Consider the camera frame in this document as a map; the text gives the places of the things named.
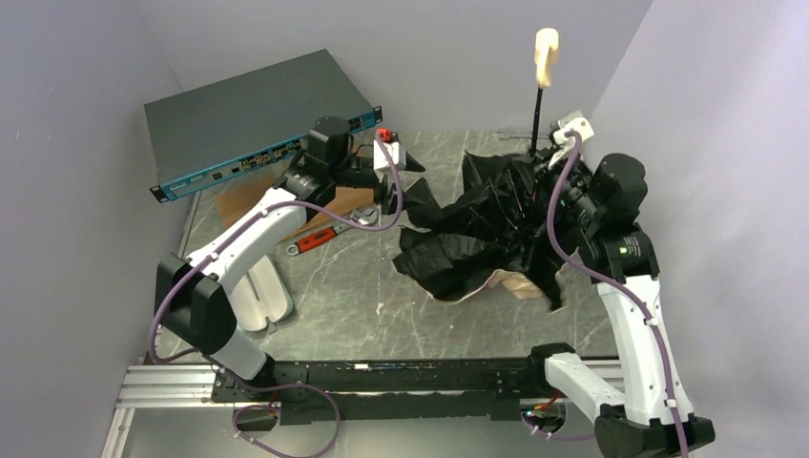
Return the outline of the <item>mint green umbrella sleeve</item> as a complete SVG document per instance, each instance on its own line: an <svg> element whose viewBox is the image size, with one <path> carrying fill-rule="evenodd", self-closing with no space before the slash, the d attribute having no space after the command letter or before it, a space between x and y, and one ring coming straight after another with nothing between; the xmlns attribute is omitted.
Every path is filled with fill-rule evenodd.
<svg viewBox="0 0 809 458"><path fill-rule="evenodd" d="M268 256L241 277L228 299L238 327L248 332L265 330L271 323L284 320L294 309L294 302Z"/></svg>

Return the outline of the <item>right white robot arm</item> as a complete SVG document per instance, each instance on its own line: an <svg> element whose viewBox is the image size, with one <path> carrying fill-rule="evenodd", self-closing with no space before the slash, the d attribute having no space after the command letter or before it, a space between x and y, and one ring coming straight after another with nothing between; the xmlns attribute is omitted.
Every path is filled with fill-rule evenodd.
<svg viewBox="0 0 809 458"><path fill-rule="evenodd" d="M660 303L653 243L636 219L648 192L645 168L624 154L594 171L571 156L535 168L537 193L549 197L551 248L591 279L614 335L624 385L616 388L566 344L538 348L539 377L586 414L605 457L685 457L716 439L695 414L677 374Z"/></svg>

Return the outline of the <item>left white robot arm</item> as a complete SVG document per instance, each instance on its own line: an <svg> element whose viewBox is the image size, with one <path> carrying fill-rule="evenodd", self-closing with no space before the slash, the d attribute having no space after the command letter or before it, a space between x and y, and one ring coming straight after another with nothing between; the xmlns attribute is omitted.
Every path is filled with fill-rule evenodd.
<svg viewBox="0 0 809 458"><path fill-rule="evenodd" d="M373 155L352 152L347 120L318 119L306 144L263 197L237 223L186 258L167 255L156 269L156 299L147 351L156 364L161 357L156 334L164 327L231 376L255 389L276 385L275 360L241 332L245 307L233 293L249 270L267 259L276 243L314 216L350 221L327 209L339 187L365 188L374 201L399 219L404 209L402 171L421 173L424 166L402 146L397 133L385 128L373 136Z"/></svg>

